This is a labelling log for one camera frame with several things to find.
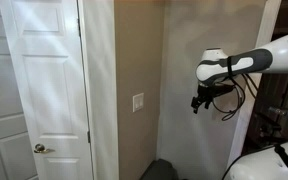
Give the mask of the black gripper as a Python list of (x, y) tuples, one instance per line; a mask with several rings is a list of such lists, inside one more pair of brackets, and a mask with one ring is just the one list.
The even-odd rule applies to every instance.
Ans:
[(233, 89), (233, 85), (227, 84), (211, 86), (199, 85), (197, 90), (198, 97), (193, 97), (191, 101), (191, 107), (193, 108), (193, 112), (195, 114), (198, 113), (198, 109), (202, 104), (201, 99), (206, 100), (204, 107), (205, 109), (208, 109), (213, 98), (230, 93), (233, 91)]

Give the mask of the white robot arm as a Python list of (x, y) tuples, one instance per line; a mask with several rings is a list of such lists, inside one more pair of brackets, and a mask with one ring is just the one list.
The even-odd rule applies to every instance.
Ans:
[(230, 93), (237, 86), (234, 76), (249, 73), (288, 73), (288, 35), (236, 55), (227, 55), (221, 48), (206, 49), (196, 68), (198, 96), (191, 102), (193, 112)]

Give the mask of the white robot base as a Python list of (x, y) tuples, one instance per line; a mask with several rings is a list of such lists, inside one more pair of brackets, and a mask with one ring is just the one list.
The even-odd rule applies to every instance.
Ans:
[(221, 180), (288, 180), (288, 142), (238, 157)]

